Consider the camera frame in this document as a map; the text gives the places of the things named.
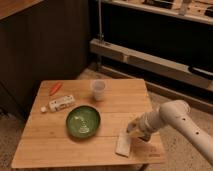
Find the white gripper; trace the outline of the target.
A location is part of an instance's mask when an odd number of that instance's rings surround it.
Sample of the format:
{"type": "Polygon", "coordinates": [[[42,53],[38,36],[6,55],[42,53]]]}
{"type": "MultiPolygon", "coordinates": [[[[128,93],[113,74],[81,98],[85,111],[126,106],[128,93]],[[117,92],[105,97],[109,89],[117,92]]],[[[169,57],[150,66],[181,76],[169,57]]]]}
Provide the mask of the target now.
{"type": "Polygon", "coordinates": [[[144,113],[131,121],[126,131],[133,138],[143,138],[145,135],[152,135],[164,126],[164,121],[161,119],[157,111],[144,113]]]}

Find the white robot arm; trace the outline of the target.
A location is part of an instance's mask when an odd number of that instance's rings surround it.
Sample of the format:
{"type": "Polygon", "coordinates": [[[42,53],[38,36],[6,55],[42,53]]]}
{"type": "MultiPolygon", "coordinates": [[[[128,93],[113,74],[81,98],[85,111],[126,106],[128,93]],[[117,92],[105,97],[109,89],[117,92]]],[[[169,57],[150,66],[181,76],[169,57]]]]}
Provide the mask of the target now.
{"type": "Polygon", "coordinates": [[[199,128],[189,117],[189,113],[190,106],[184,100],[165,102],[156,110],[132,120],[127,126],[127,133],[131,137],[149,141],[153,133],[171,126],[213,166],[213,137],[199,128]]]}

